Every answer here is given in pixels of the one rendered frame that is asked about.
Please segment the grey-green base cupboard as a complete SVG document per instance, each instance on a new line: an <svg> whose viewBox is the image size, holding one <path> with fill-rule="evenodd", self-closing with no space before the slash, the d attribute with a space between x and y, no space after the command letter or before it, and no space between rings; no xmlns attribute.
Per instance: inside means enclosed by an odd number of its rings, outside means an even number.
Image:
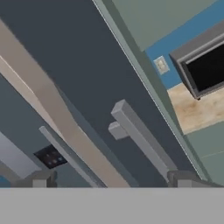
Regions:
<svg viewBox="0 0 224 224"><path fill-rule="evenodd" d="M185 135L207 177L224 186L224 122Z"/></svg>

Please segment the white wall socket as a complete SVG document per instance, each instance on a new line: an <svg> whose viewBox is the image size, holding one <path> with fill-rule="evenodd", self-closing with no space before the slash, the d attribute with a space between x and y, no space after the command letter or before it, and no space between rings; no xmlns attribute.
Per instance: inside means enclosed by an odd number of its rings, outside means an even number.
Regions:
<svg viewBox="0 0 224 224"><path fill-rule="evenodd" d="M160 57L154 59L153 62L160 74L165 74L170 71L170 68L169 68L167 62L165 61L164 56L160 56Z"/></svg>

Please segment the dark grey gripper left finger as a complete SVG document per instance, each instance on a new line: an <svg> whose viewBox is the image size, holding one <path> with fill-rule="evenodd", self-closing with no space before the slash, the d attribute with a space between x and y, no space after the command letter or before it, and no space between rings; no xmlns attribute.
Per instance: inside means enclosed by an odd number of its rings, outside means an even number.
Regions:
<svg viewBox="0 0 224 224"><path fill-rule="evenodd" d="M28 177L11 184L12 187L56 187L57 172L55 170L35 171Z"/></svg>

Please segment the grey-green fridge housing panel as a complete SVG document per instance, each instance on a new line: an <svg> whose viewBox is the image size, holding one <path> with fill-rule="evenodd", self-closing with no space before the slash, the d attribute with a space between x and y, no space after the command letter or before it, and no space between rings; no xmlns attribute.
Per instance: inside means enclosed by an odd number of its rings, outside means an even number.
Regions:
<svg viewBox="0 0 224 224"><path fill-rule="evenodd" d="M177 116L174 112L167 90L159 79L155 68L149 61L145 52L137 46L136 41L130 34L118 9L112 0L92 0L94 6L99 11L107 27L112 32L117 43L122 48L129 63L135 70L138 78L143 83L148 95L157 106L157 110L164 118L170 132L182 148L197 174L204 180L212 180L207 169L201 162L190 142L186 139L181 130Z"/></svg>

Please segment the grey-green wall cupboard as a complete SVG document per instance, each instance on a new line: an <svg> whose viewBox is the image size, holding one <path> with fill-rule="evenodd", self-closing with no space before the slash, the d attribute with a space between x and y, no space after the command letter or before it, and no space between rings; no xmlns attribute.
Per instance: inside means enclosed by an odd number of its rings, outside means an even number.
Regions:
<svg viewBox="0 0 224 224"><path fill-rule="evenodd" d="M141 51L218 0L112 0Z"/></svg>

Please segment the beige fridge inner frame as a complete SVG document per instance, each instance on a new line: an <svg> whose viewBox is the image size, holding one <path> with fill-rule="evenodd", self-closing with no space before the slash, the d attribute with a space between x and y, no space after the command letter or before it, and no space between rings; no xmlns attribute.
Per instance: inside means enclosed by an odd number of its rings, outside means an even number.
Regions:
<svg viewBox="0 0 224 224"><path fill-rule="evenodd" d="M46 72L0 20L0 74L107 187L128 181L81 130Z"/></svg>

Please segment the dark grey fridge door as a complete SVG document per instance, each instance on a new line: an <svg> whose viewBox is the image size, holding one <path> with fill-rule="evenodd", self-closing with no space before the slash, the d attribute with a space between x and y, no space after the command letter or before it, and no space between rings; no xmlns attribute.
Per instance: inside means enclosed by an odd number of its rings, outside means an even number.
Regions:
<svg viewBox="0 0 224 224"><path fill-rule="evenodd" d="M193 165L170 131L92 0L0 0L0 19L59 87L101 152L141 187L164 186L129 137L108 131L116 102L126 100L182 171Z"/></svg>

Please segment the grey microwave oven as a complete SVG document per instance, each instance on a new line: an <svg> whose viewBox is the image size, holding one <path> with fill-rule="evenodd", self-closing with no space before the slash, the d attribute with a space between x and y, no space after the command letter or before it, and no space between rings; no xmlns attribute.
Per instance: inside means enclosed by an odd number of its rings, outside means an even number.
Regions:
<svg viewBox="0 0 224 224"><path fill-rule="evenodd" d="M194 99L224 88L224 20L169 53Z"/></svg>

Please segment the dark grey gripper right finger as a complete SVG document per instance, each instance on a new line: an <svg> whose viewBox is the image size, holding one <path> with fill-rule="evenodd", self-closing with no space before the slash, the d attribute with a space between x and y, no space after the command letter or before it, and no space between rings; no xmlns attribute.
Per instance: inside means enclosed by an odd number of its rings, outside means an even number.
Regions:
<svg viewBox="0 0 224 224"><path fill-rule="evenodd" d="M221 187L199 178L190 171L169 171L167 173L169 187Z"/></svg>

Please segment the dark grey freezer door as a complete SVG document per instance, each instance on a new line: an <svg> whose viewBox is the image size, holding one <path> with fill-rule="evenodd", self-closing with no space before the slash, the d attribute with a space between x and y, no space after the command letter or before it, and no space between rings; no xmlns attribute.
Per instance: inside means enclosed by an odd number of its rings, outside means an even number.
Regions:
<svg viewBox="0 0 224 224"><path fill-rule="evenodd" d="M0 74L0 131L42 169L47 167L34 155L50 142L39 131L47 126L39 114Z"/></svg>

